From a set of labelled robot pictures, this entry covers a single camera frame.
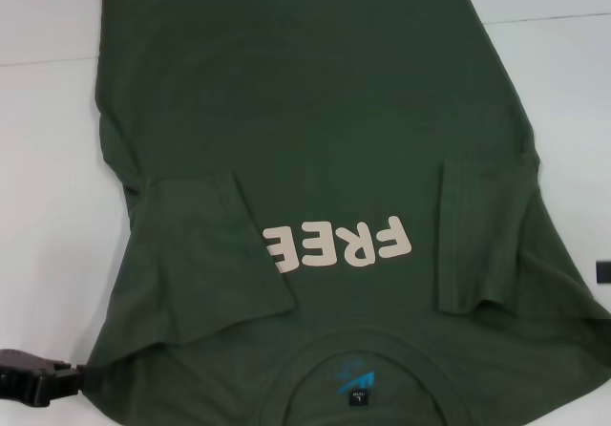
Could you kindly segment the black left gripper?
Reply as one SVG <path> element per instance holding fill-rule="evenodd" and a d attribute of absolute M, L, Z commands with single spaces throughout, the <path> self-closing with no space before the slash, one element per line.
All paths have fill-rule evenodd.
<path fill-rule="evenodd" d="M 53 391 L 94 391 L 102 381 L 97 368 L 1 350 L 1 399 L 26 406 L 49 406 Z"/>

